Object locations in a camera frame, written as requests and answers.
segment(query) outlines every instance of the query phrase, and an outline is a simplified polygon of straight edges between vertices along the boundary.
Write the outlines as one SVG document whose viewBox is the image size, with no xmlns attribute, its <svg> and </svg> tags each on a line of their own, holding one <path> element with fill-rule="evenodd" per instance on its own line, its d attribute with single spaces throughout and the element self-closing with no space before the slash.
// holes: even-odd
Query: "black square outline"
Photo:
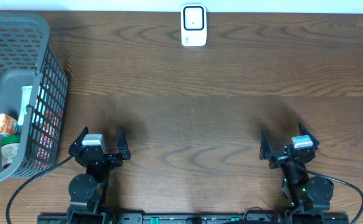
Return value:
<svg viewBox="0 0 363 224">
<path fill-rule="evenodd" d="M 186 9 L 187 8 L 195 8 L 195 7 L 202 9 L 202 28 L 200 28 L 200 29 L 187 29 L 186 28 Z M 184 20 L 184 29 L 185 30 L 188 30 L 188 31 L 190 31 L 190 30 L 203 30 L 205 28 L 205 11 L 204 11 L 204 8 L 202 6 L 187 6 L 182 10 L 182 16 L 183 16 L 183 20 Z"/>
</svg>

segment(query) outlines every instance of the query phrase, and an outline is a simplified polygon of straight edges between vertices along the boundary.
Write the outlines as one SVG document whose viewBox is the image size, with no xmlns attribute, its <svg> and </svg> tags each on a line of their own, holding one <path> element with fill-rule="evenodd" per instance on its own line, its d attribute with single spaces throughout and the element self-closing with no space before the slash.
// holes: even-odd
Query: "white background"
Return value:
<svg viewBox="0 0 363 224">
<path fill-rule="evenodd" d="M 179 12 L 187 3 L 209 12 L 363 13 L 363 0 L 0 0 L 0 9 Z"/>
</svg>

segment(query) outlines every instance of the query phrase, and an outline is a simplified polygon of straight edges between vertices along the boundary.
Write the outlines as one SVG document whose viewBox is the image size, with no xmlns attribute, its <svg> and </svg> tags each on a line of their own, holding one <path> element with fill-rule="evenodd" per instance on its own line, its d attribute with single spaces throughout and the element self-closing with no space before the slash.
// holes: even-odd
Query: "basket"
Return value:
<svg viewBox="0 0 363 224">
<path fill-rule="evenodd" d="M 34 14 L 0 13 L 0 113 L 18 119 L 22 87 L 32 86 L 19 150 L 0 181 L 28 178 L 55 165 L 68 79 L 49 42 L 49 25 Z"/>
</svg>

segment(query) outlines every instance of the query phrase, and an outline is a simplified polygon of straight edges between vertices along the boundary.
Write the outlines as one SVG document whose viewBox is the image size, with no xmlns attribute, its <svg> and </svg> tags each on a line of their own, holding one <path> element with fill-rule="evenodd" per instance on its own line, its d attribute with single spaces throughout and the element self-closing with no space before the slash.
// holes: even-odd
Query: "wooden table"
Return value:
<svg viewBox="0 0 363 224">
<path fill-rule="evenodd" d="M 363 15 L 209 14 L 208 43 L 185 48 L 179 13 L 36 12 L 70 75 L 59 161 L 84 126 L 131 160 L 111 173 L 108 204 L 147 213 L 280 210 L 281 170 L 258 159 L 260 130 L 289 144 L 303 121 L 321 142 L 308 168 L 363 191 Z M 13 223 L 64 213 L 75 161 L 30 183 Z M 0 223 L 24 180 L 0 183 Z M 333 212 L 361 199 L 335 184 Z"/>
</svg>

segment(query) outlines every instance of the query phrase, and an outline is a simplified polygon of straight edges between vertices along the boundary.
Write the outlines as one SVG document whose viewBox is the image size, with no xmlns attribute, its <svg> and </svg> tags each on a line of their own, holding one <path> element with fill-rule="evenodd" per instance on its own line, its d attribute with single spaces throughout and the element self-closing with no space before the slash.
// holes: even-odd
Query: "white bottle with green lid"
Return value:
<svg viewBox="0 0 363 224">
<path fill-rule="evenodd" d="M 3 168 L 7 168 L 14 161 L 20 141 L 20 135 L 7 136 L 1 139 L 1 165 Z"/>
</svg>

